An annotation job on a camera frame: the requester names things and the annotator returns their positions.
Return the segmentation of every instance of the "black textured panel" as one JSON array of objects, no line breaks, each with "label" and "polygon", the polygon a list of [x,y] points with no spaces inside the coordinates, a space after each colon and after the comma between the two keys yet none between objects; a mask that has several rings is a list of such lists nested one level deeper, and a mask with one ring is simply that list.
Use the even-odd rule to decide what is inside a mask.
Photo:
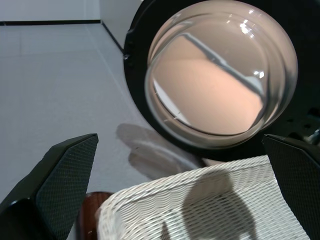
[{"label": "black textured panel", "polygon": [[36,195],[43,220],[57,240],[68,237],[87,192],[98,137],[70,147]]},{"label": "black textured panel", "polygon": [[283,198],[310,239],[320,239],[320,148],[290,138],[263,139]]}]

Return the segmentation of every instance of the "glass dome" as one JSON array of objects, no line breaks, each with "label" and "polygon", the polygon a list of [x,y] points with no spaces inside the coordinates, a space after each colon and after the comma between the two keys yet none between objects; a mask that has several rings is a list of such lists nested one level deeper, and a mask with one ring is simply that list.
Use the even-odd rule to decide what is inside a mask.
[{"label": "glass dome", "polygon": [[282,27],[238,1],[211,0],[172,16],[155,36],[145,90],[176,138],[206,148],[240,144],[288,105],[297,56]]}]

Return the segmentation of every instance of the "white wicker basket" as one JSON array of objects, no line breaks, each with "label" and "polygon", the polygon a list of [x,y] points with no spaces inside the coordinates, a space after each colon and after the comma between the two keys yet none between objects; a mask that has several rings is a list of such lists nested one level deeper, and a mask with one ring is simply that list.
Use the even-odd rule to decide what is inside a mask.
[{"label": "white wicker basket", "polygon": [[184,172],[105,201],[100,240],[306,240],[267,156]]}]

